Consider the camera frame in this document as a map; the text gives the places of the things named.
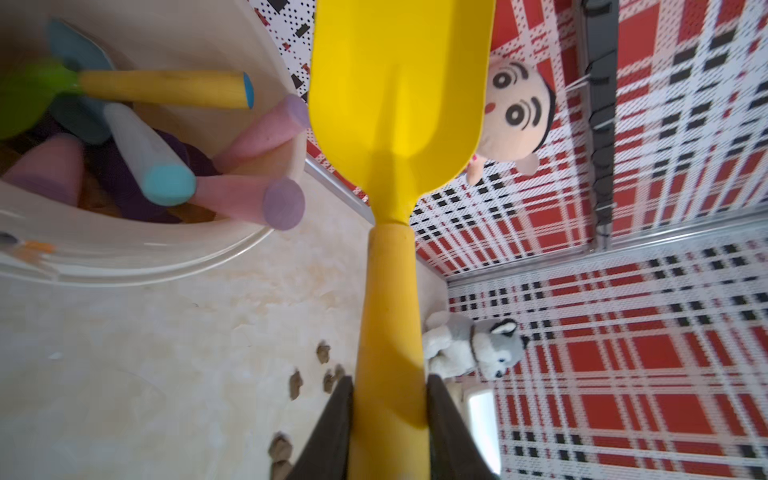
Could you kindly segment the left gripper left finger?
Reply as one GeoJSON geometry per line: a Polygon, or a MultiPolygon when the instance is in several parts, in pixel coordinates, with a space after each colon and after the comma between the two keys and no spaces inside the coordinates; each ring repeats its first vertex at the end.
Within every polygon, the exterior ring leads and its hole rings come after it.
{"type": "Polygon", "coordinates": [[[336,385],[288,480],[347,478],[353,390],[351,376],[336,385]]]}

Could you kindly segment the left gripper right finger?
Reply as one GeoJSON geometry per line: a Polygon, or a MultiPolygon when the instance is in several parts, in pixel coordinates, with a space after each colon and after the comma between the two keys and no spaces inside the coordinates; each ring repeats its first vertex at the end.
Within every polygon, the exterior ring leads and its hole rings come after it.
{"type": "Polygon", "coordinates": [[[493,480],[442,379],[427,377],[427,419],[432,480],[493,480]]]}

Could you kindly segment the light blue trowel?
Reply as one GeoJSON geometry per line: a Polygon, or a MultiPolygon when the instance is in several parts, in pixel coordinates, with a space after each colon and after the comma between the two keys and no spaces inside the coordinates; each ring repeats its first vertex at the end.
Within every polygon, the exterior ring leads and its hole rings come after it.
{"type": "MultiPolygon", "coordinates": [[[[51,20],[46,36],[53,56],[76,72],[115,68],[104,50],[62,20],[51,20]]],[[[51,104],[49,113],[62,127],[90,145],[113,140],[141,193],[152,203],[176,206],[195,193],[196,177],[192,170],[129,106],[62,95],[51,104]]]]}

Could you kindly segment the purple trowel pink handle back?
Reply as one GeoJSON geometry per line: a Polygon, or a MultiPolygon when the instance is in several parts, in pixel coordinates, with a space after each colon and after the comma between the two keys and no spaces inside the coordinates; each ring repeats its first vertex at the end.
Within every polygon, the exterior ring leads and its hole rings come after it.
{"type": "Polygon", "coordinates": [[[287,95],[244,129],[212,158],[220,173],[229,173],[293,140],[310,127],[307,104],[287,95]]]}

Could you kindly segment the green pointed trowel yellow handle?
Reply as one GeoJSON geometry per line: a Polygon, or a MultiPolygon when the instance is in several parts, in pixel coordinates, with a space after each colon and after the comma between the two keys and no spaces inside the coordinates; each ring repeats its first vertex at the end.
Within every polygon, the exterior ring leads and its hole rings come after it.
{"type": "Polygon", "coordinates": [[[58,60],[1,74],[1,138],[32,128],[60,95],[217,109],[252,109],[250,77],[239,71],[74,71],[58,60]]]}

